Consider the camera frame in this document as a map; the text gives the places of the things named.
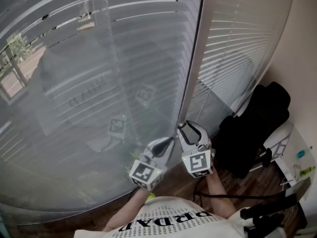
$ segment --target sticker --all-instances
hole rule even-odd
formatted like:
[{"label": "sticker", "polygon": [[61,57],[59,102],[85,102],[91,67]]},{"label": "sticker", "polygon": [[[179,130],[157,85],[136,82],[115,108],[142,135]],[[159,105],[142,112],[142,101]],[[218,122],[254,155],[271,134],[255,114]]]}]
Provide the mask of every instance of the sticker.
[{"label": "sticker", "polygon": [[163,180],[162,175],[160,175],[154,182],[151,183],[151,188],[154,188],[161,180]]},{"label": "sticker", "polygon": [[108,134],[114,137],[124,139],[125,125],[125,115],[112,117],[109,121]]},{"label": "sticker", "polygon": [[207,160],[205,153],[198,154],[190,157],[191,171],[207,168]]},{"label": "sticker", "polygon": [[151,175],[153,174],[154,168],[139,163],[136,170],[134,171],[133,175],[135,178],[138,178],[144,182],[147,182]]},{"label": "sticker", "polygon": [[210,175],[209,170],[193,173],[194,177],[203,177],[203,176],[206,176],[206,175]]},{"label": "sticker", "polygon": [[132,178],[132,181],[133,181],[133,183],[134,183],[135,185],[140,186],[140,187],[142,187],[142,188],[144,188],[144,189],[148,189],[148,188],[147,188],[147,185],[146,185],[145,183],[140,182],[140,181],[138,181],[138,180],[135,180],[135,179],[133,179],[133,178]]},{"label": "sticker", "polygon": [[135,99],[145,108],[147,108],[154,98],[156,88],[151,85],[142,84],[135,95]]}]

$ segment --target glass pane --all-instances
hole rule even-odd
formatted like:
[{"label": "glass pane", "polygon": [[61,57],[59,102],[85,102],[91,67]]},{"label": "glass pane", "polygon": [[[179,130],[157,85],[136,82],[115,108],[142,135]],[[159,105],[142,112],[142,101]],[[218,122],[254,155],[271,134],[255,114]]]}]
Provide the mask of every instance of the glass pane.
[{"label": "glass pane", "polygon": [[49,221],[124,195],[134,159],[174,135],[201,0],[0,1],[14,96],[0,98],[4,218]]}]

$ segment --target white wall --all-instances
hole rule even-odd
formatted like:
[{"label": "white wall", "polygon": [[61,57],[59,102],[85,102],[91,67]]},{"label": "white wall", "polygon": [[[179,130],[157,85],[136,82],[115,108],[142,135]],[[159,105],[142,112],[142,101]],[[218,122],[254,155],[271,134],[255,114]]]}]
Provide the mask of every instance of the white wall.
[{"label": "white wall", "polygon": [[[317,159],[317,0],[293,0],[283,35],[262,84],[276,81],[290,94],[290,120]],[[302,207],[317,214],[317,179]]]}]

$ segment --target black bag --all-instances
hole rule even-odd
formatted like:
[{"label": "black bag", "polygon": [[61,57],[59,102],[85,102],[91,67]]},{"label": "black bag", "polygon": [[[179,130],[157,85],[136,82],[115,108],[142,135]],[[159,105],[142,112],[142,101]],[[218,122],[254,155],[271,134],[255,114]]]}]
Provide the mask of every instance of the black bag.
[{"label": "black bag", "polygon": [[[217,161],[239,178],[244,178],[256,163],[268,166],[272,152],[263,144],[289,118],[290,101],[287,91],[276,82],[256,86],[243,114],[228,116],[220,124],[213,144]],[[256,160],[259,149],[266,150],[266,154]]]}]

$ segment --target window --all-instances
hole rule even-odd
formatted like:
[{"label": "window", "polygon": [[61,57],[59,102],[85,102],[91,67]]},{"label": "window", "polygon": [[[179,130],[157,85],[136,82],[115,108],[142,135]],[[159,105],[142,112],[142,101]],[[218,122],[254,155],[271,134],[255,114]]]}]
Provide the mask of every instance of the window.
[{"label": "window", "polygon": [[51,221],[124,195],[134,159],[180,119],[216,133],[261,76],[290,3],[0,0],[4,217]]}]

